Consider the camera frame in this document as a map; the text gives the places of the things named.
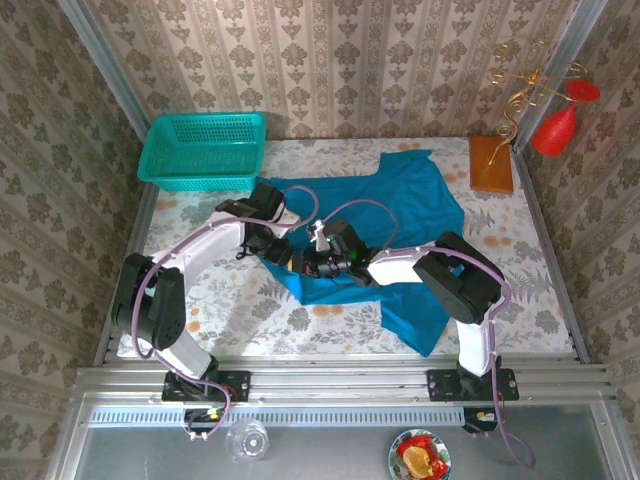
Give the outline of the aluminium frame post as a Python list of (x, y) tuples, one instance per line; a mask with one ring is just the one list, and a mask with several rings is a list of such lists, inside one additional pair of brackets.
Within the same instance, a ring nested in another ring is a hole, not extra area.
[[(577, 60), (577, 56), (587, 40), (592, 28), (601, 16), (608, 0), (580, 0), (559, 41), (556, 44), (550, 61), (546, 64), (545, 73), (550, 76), (547, 86), (557, 90), (569, 64)], [(529, 143), (538, 124), (550, 111), (554, 100), (549, 96), (540, 106), (527, 107), (519, 123), (519, 133), (513, 142), (512, 152), (521, 152)]]
[(137, 137), (146, 140), (150, 122), (86, 0), (57, 0), (111, 89)]

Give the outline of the brown wooden base board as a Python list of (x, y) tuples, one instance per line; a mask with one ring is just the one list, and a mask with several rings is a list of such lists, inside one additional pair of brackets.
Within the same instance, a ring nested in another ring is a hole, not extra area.
[(511, 154), (502, 137), (471, 135), (469, 156), (472, 190), (498, 194), (514, 192)]

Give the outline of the floral tablecloth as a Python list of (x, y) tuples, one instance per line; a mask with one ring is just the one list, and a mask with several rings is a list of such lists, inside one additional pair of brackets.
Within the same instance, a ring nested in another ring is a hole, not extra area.
[[(374, 173), (382, 154), (427, 149), (465, 213), (464, 236), (505, 274), (512, 300), (496, 322), (502, 355), (568, 356), (574, 352), (549, 267), (521, 185), (510, 195), (469, 186), (464, 137), (287, 140), (266, 146), (265, 177), (305, 178)], [(406, 355), (409, 348), (381, 324), (376, 303), (304, 306), (260, 261), (215, 261), (191, 288), (186, 326), (217, 357), (245, 355)]]

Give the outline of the black connector board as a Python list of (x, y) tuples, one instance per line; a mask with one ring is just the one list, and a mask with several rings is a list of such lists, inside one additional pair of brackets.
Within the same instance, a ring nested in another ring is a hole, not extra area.
[(191, 437), (204, 438), (217, 428), (224, 413), (223, 407), (187, 409), (183, 415), (183, 429)]
[(488, 434), (498, 429), (494, 407), (464, 407), (463, 429), (470, 434)]

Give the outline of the blue t-shirt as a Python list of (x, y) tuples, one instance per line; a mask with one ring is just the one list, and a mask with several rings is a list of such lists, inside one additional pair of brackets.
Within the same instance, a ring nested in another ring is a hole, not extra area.
[[(317, 206), (324, 218), (348, 203), (342, 218), (372, 247), (386, 241), (394, 248), (413, 247), (445, 232), (463, 232), (464, 212), (427, 150), (384, 153), (378, 170), (368, 176), (268, 182), (281, 191), (305, 185), (316, 193), (317, 201), (299, 191), (287, 195), (287, 206), (298, 214), (306, 215)], [(265, 267), (303, 305), (379, 302), (382, 327), (423, 356), (431, 354), (449, 321), (433, 294), (419, 284), (362, 287), (346, 275), (331, 281), (300, 276), (272, 263)]]

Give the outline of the yellow snack piece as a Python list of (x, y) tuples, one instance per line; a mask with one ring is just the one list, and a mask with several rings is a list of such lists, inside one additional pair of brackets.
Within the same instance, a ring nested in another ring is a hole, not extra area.
[(429, 453), (422, 447), (408, 447), (404, 451), (402, 459), (412, 477), (421, 479), (433, 474)]

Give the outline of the teal plastic basket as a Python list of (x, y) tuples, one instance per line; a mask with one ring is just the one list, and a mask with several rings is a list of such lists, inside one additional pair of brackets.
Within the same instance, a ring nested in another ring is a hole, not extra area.
[(261, 112), (160, 115), (147, 134), (137, 176), (168, 192), (251, 191), (266, 139)]

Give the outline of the floral rimmed plate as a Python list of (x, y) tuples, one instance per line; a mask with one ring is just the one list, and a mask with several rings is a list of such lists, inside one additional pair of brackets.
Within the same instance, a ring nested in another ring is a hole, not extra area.
[(401, 442), (410, 439), (414, 436), (431, 435), (433, 437), (433, 446), (436, 448), (437, 453), (441, 460), (443, 460), (449, 467), (449, 472), (446, 473), (440, 480), (449, 480), (452, 472), (452, 460), (445, 443), (436, 434), (425, 429), (410, 429), (399, 434), (391, 443), (388, 454), (388, 469), (392, 480), (413, 480), (409, 472), (402, 461), (401, 457), (396, 453), (396, 448)]

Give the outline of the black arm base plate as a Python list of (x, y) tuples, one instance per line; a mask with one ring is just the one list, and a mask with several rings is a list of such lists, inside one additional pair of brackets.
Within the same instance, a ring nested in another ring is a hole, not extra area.
[[(429, 398), (433, 402), (492, 401), (492, 371), (482, 377), (457, 369), (431, 369), (426, 372)], [(498, 398), (517, 401), (520, 398), (515, 373), (499, 368), (497, 375)]]
[[(224, 387), (232, 403), (248, 401), (249, 371), (212, 371), (207, 372), (204, 379)], [(225, 402), (224, 393), (219, 389), (186, 381), (173, 372), (165, 375), (161, 399), (163, 402)]]

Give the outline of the aluminium side rail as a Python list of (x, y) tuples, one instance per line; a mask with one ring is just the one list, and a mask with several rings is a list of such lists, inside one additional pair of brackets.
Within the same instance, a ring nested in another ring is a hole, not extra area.
[(524, 191), (524, 195), (527, 200), (529, 211), (532, 217), (532, 222), (536, 229), (538, 240), (543, 252), (549, 277), (552, 281), (556, 298), (560, 311), (563, 315), (566, 328), (569, 332), (568, 336), (571, 339), (573, 349), (576, 352), (576, 356), (581, 363), (589, 364), (592, 362), (586, 342), (583, 339), (581, 328), (577, 320), (575, 311), (573, 309), (569, 292), (567, 290), (564, 278), (562, 275), (561, 267), (556, 256), (552, 239), (547, 229), (545, 218), (538, 202), (538, 198), (535, 192), (534, 185), (531, 180), (531, 176), (528, 172), (523, 154), (517, 150), (512, 150), (513, 163), (520, 179), (521, 187)]
[[(131, 253), (142, 252), (144, 250), (158, 194), (159, 189), (156, 186), (152, 184), (146, 184), (144, 186), (124, 257), (127, 257)], [(121, 332), (113, 324), (111, 318), (111, 313), (115, 305), (115, 291), (112, 294), (107, 310), (101, 337), (92, 363), (93, 367), (102, 367), (108, 362), (112, 357), (111, 351), (119, 345)]]

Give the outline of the aluminium mounting rail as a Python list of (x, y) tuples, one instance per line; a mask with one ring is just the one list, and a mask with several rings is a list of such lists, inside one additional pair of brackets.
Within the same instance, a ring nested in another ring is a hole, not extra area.
[[(258, 406), (425, 406), (427, 373), (451, 368), (451, 355), (236, 356), (220, 369), (251, 374), (249, 402)], [(571, 356), (503, 355), (515, 373), (518, 405), (592, 405), (613, 400), (606, 369)], [(117, 359), (82, 368), (75, 396), (115, 405), (158, 405), (165, 369), (151, 361)]]

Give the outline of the red foil snack wrappers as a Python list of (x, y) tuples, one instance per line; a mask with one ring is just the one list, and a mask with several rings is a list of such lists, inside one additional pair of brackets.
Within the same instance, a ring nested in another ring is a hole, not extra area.
[(432, 442), (433, 437), (431, 435), (414, 436), (401, 442), (400, 445), (396, 448), (396, 453), (401, 457), (401, 459), (404, 451), (410, 446), (422, 447), (428, 451), (433, 474), (426, 478), (419, 479), (412, 477), (409, 473), (410, 477), (413, 480), (440, 480), (446, 473), (449, 472), (449, 467), (443, 460), (440, 459), (437, 450), (433, 446)]

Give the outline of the red wine glass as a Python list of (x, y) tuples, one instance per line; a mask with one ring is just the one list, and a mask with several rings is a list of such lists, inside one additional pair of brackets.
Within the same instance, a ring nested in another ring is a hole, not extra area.
[(566, 83), (567, 106), (550, 115), (535, 131), (531, 144), (540, 154), (558, 156), (572, 140), (576, 128), (579, 103), (591, 103), (600, 98), (600, 88), (589, 80), (571, 79)]

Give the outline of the clear drinking glass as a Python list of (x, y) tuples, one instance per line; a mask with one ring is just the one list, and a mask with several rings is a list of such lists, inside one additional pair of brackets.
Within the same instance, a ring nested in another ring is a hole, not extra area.
[(262, 459), (269, 445), (266, 428), (254, 418), (236, 421), (225, 436), (226, 452), (237, 464), (247, 464)]

